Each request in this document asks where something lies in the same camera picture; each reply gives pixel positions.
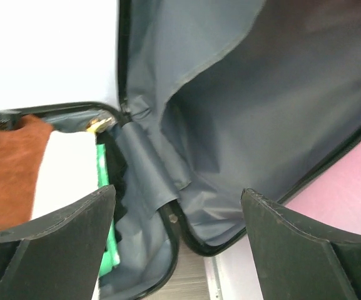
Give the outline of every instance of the suitcase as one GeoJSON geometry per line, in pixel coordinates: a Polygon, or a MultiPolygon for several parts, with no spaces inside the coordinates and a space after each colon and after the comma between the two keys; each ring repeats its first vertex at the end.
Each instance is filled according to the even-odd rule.
{"type": "Polygon", "coordinates": [[[127,213],[102,299],[147,297],[172,275],[180,238],[214,256],[246,222],[265,300],[290,282],[297,292],[282,299],[361,299],[361,269],[350,277],[324,254],[340,242],[346,264],[361,263],[361,244],[344,248],[361,237],[327,237],[333,229],[317,223],[312,233],[311,221],[277,204],[361,137],[361,1],[22,0],[0,5],[0,36],[0,110],[67,132],[100,109],[118,121],[110,134],[128,165],[127,213]],[[245,191],[243,213],[245,188],[267,198],[245,191]],[[288,218],[303,226],[297,236],[281,227],[288,218]],[[306,259],[316,256],[321,264],[306,259]],[[260,272],[269,257],[278,272],[260,272]],[[296,262],[311,281],[328,275],[310,286],[317,294],[300,297],[310,289],[296,262]]]}

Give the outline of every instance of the gray fabric lining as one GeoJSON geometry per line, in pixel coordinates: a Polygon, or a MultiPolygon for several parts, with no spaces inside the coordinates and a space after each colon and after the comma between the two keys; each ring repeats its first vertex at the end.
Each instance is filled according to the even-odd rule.
{"type": "Polygon", "coordinates": [[[130,108],[212,246],[243,188],[279,199],[361,126],[361,1],[267,1],[251,28],[261,5],[133,1],[130,108]]]}
{"type": "Polygon", "coordinates": [[[140,202],[147,201],[137,186],[132,165],[126,174],[128,183],[122,200],[127,214],[115,227],[122,234],[118,243],[121,262],[100,279],[101,298],[127,300],[151,288],[169,271],[173,253],[161,217],[147,217],[140,202]]]}
{"type": "Polygon", "coordinates": [[[152,217],[158,208],[178,199],[178,191],[141,126],[131,122],[122,130],[119,146],[135,170],[134,180],[144,199],[140,204],[147,217],[152,217]]]}

